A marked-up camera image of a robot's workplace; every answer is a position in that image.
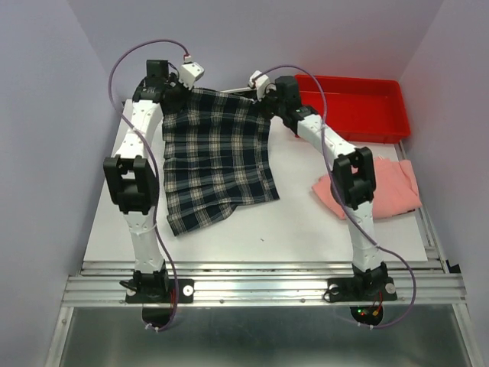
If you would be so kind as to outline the navy plaid skirt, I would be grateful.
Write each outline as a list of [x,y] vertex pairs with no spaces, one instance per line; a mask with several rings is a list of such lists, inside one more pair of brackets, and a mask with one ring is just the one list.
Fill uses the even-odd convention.
[[257,103],[194,89],[164,117],[164,192],[175,236],[227,219],[240,206],[280,198],[268,154],[271,120]]

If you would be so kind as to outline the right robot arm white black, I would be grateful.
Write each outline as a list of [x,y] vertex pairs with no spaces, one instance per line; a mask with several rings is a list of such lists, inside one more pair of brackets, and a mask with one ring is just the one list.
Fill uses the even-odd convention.
[[374,159],[369,148],[347,142],[324,121],[324,115],[302,103],[298,81],[281,76],[274,82],[260,71],[249,79],[260,107],[278,116],[296,136],[323,154],[333,199],[345,213],[352,245],[354,277],[351,289],[360,298],[369,298],[387,278],[374,240],[373,200],[377,184]]

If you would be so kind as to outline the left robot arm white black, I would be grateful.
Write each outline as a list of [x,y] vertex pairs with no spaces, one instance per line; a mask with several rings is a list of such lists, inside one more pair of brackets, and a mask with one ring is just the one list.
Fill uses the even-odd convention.
[[186,55],[173,73],[165,60],[149,60],[146,71],[134,91],[131,112],[121,116],[128,126],[122,143],[104,160],[103,170],[111,200],[128,224],[135,255],[133,278],[123,286],[133,292],[144,290],[151,300],[161,301],[169,295],[170,282],[154,218],[160,184],[151,143],[164,113],[184,104],[203,69]]

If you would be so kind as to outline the red plastic bin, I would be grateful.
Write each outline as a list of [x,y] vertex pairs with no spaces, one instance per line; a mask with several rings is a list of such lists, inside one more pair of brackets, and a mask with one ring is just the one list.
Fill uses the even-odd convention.
[[304,105],[327,110],[326,123],[348,141],[397,144],[410,136],[400,84],[338,76],[295,75]]

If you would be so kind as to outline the pink folded skirt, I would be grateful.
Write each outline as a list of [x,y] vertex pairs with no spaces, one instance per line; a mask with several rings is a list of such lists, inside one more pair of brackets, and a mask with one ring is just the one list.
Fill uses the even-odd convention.
[[[373,201],[374,219],[388,219],[422,206],[409,160],[392,161],[389,158],[376,157],[374,172],[377,183]],[[320,177],[312,186],[313,192],[340,220],[345,220],[343,209],[333,198],[330,183],[327,175]]]

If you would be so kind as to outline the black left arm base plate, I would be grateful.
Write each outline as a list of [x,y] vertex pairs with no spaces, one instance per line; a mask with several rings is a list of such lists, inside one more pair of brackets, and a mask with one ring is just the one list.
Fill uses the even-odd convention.
[[162,307],[142,308],[142,320],[154,328],[161,328],[170,322],[176,295],[178,304],[191,304],[195,290],[195,281],[191,278],[178,280],[179,293],[176,292],[175,281],[172,278],[167,287],[137,287],[133,279],[119,281],[119,284],[126,291],[127,304],[162,304]]

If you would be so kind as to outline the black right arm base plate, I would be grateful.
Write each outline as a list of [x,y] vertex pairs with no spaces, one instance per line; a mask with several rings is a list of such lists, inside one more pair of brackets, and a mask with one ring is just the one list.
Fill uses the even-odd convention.
[[322,299],[330,304],[351,303],[350,312],[353,320],[371,329],[380,326],[384,317],[384,303],[395,301],[397,289],[393,279],[371,282],[359,276],[350,278],[329,278]]

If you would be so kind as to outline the aluminium rail frame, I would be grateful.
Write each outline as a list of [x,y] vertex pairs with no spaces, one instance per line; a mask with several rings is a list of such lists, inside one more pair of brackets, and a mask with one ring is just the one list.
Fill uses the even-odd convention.
[[270,144],[280,198],[244,206],[213,226],[174,236],[161,202],[158,223],[171,275],[191,279],[168,330],[144,326],[128,304],[128,226],[99,202],[81,268],[68,278],[49,366],[482,366],[463,277],[449,270],[424,210],[377,221],[375,235],[398,298],[379,330],[356,324],[349,304],[324,301],[330,278],[350,277],[347,224],[310,187],[320,155],[297,138]]

